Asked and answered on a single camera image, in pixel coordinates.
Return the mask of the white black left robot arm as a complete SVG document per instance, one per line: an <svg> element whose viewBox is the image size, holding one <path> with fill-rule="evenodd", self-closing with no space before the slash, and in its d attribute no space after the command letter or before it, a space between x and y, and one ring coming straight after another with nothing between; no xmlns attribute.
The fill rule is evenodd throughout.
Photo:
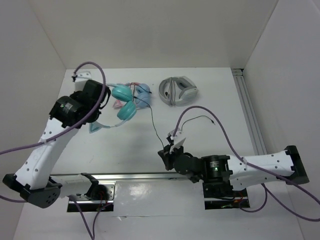
<svg viewBox="0 0 320 240"><path fill-rule="evenodd" d="M35 148L23 166L16 173L6 174L2 182L19 193L20 197L42 209L51 206L58 198L71 195L83 195L92 200L99 193L99 182L88 173L65 177L51 176L53 167L69 141L77 134L80 127L71 128L84 116L85 124L93 123L101 114L98 107L104 100L109 100L109 87L95 80L85 82L82 90L69 96L60 97L49 113L45 130Z"/></svg>

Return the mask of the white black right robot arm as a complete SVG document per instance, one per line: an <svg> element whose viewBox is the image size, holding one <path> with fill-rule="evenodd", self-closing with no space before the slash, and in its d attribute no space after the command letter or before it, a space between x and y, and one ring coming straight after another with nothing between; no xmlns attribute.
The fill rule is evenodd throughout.
<svg viewBox="0 0 320 240"><path fill-rule="evenodd" d="M183 147L173 151L170 148L170 145L167 145L157 153L166 170L175 170L193 183L202 181L210 187L218 188L223 196L268 182L284 181L288 185L303 185L310 181L294 145L273 154L241 158L235 155L198 158L185 152Z"/></svg>

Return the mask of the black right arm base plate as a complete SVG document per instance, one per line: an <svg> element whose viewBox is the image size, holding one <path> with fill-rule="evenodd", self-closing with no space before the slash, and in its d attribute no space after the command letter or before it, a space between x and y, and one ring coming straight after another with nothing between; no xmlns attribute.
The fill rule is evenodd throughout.
<svg viewBox="0 0 320 240"><path fill-rule="evenodd" d="M234 191L229 185L203 183L205 210L250 208L247 189Z"/></svg>

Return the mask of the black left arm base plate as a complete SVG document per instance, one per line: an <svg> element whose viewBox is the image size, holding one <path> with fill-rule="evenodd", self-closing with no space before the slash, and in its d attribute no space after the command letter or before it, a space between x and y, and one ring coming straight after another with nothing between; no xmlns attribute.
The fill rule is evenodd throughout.
<svg viewBox="0 0 320 240"><path fill-rule="evenodd" d="M73 198L79 205L79 209L84 213L113 212L116 183L105 181L99 184L93 191L92 196L77 194Z"/></svg>

